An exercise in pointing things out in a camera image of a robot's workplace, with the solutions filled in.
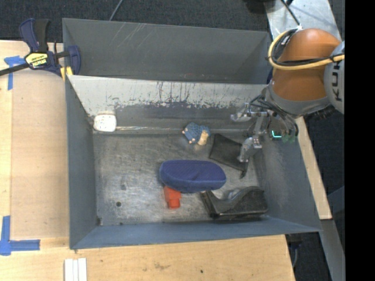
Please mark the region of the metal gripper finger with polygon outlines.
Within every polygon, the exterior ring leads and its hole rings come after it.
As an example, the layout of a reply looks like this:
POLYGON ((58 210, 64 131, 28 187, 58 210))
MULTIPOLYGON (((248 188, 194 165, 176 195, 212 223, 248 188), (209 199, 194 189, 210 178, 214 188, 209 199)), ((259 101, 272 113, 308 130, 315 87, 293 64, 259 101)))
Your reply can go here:
POLYGON ((240 154, 237 157, 241 163, 248 162, 249 158, 254 156, 262 149, 262 144, 257 136, 247 138, 241 145, 240 154))
POLYGON ((247 122, 252 119, 251 113, 248 110, 239 111, 230 115, 233 122, 247 122))

